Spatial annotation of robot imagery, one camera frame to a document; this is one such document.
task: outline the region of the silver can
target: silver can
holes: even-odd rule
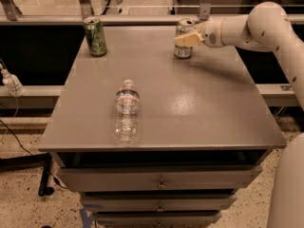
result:
[[[87,17],[84,20],[85,37],[92,56],[104,56],[107,53],[105,33],[98,17]]]
[[[195,21],[189,18],[180,19],[177,23],[176,35],[185,34],[195,29]],[[191,57],[192,48],[191,47],[178,47],[174,48],[174,55],[179,58]]]

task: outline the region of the speckled floor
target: speckled floor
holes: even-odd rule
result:
[[[295,112],[277,119],[288,142],[301,132],[301,127],[304,125],[297,121],[298,116],[303,114],[299,110]],[[3,120],[6,123],[10,122],[10,119]],[[14,121],[12,128],[22,145],[35,154],[47,122],[48,118],[20,118]],[[0,134],[2,138],[3,126],[0,128]],[[281,153],[282,150],[274,150],[264,160],[263,172],[246,189],[237,191],[237,201],[228,210],[222,211],[222,218],[208,228],[266,228],[274,176]],[[3,144],[0,145],[0,158],[23,155],[27,153],[8,133]],[[54,163],[52,172],[56,173],[56,171],[57,165]],[[49,179],[48,186],[54,187],[55,192],[49,197],[40,198],[38,188],[41,174],[40,167],[0,173],[0,226],[2,228],[83,227],[80,215],[83,207],[79,194],[62,189]]]

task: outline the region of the white robotic arm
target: white robotic arm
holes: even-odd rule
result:
[[[209,48],[236,46],[271,51],[304,109],[304,43],[280,5],[265,2],[254,7],[249,15],[211,18],[196,28],[195,32],[177,36],[175,44],[195,47],[203,42]]]

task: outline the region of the drawer knob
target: drawer knob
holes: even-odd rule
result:
[[[158,189],[165,189],[166,187],[167,185],[163,183],[163,180],[161,180],[160,184],[158,184]]]
[[[161,205],[159,205],[159,207],[156,209],[156,212],[163,212],[164,210],[163,210],[163,208],[162,208],[162,206]]]

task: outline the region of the green can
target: green can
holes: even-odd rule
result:
[[[98,17],[87,17],[84,20],[85,37],[92,56],[100,57],[107,53],[105,33]]]

